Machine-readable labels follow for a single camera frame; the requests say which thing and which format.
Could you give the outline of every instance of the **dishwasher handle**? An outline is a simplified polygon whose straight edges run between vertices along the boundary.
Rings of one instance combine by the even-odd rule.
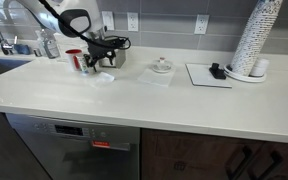
[[[130,143],[114,143],[114,142],[106,142],[106,141],[90,141],[88,139],[78,139],[75,137],[69,137],[69,136],[60,136],[60,138],[70,141],[76,141],[81,143],[89,143],[94,148],[103,148],[103,149],[114,149],[114,150],[120,150],[120,151],[130,151],[131,150],[131,144]]]

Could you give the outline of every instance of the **electrical outlet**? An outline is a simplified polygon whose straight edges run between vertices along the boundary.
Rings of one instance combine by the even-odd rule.
[[[194,34],[206,34],[210,15],[197,15]]]
[[[102,11],[103,23],[107,27],[107,30],[113,31],[114,28],[114,18],[112,11]]]
[[[127,13],[128,31],[138,31],[138,13]]]

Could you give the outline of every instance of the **faucet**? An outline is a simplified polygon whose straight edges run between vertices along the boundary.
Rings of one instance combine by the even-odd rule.
[[[13,54],[13,45],[9,44],[0,31],[0,47],[5,55]]]

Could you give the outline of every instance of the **stack of paper cups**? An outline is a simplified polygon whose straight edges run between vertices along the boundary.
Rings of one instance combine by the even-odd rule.
[[[254,64],[250,76],[262,77],[264,76],[270,61],[267,59],[258,59]]]
[[[283,0],[259,0],[248,20],[243,36],[231,62],[232,71],[249,76],[267,39]]]

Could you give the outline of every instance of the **white cup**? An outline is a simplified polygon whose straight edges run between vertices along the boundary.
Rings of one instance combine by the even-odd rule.
[[[250,75],[255,76],[255,77],[264,76],[269,64],[270,64],[270,61],[267,59],[258,59],[255,62]]]
[[[70,68],[73,71],[81,71],[77,56],[83,56],[82,50],[70,49],[70,50],[65,51],[65,54],[66,54],[67,61],[70,65]]]

